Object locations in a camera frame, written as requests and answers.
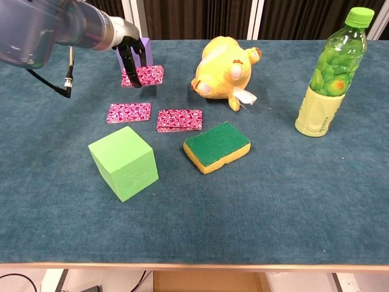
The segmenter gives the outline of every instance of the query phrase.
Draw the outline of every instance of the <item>yellow sponge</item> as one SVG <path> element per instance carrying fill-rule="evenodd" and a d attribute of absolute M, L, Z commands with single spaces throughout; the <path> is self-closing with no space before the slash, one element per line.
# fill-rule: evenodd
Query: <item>yellow sponge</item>
<path fill-rule="evenodd" d="M 250 151 L 250 141 L 228 122 L 184 142 L 184 151 L 200 172 L 220 169 Z"/>

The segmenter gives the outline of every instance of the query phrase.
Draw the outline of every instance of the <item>green cube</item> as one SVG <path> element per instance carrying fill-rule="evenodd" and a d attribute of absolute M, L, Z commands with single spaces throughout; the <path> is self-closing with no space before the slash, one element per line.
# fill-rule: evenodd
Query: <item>green cube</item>
<path fill-rule="evenodd" d="M 153 149 L 130 127 L 88 147 L 98 171 L 122 202 L 158 179 Z"/>

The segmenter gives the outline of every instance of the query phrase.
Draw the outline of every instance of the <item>bottle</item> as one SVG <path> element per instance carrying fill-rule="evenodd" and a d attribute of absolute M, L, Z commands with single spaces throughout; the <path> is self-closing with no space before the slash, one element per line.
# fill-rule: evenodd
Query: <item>bottle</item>
<path fill-rule="evenodd" d="M 367 51 L 365 29 L 373 16 L 371 9 L 354 7 L 345 27 L 327 39 L 295 121 L 302 134 L 321 137 L 328 132 Z"/>

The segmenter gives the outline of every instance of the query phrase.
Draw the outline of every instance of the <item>pink patterned block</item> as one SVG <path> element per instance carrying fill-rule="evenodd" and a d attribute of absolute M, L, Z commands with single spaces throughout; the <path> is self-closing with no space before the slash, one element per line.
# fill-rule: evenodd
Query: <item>pink patterned block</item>
<path fill-rule="evenodd" d="M 126 123 L 150 120 L 150 103 L 113 103 L 109 107 L 107 123 Z"/>
<path fill-rule="evenodd" d="M 164 79 L 164 68 L 161 65 L 137 67 L 136 72 L 143 86 L 158 85 Z M 133 87 L 125 69 L 122 69 L 122 87 Z"/>
<path fill-rule="evenodd" d="M 202 111 L 199 109 L 163 109 L 158 113 L 157 131 L 198 131 L 202 128 Z"/>

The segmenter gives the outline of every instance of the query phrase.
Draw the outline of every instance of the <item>stuffed animal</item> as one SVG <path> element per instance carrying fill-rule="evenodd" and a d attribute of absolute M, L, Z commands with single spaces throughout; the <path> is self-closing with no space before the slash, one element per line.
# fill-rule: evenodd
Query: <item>stuffed animal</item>
<path fill-rule="evenodd" d="M 191 87 L 206 99 L 228 99 L 231 109 L 239 111 L 239 101 L 251 105 L 256 101 L 244 88 L 251 77 L 251 65 L 260 59 L 259 48 L 244 50 L 233 38 L 218 36 L 204 48 Z"/>

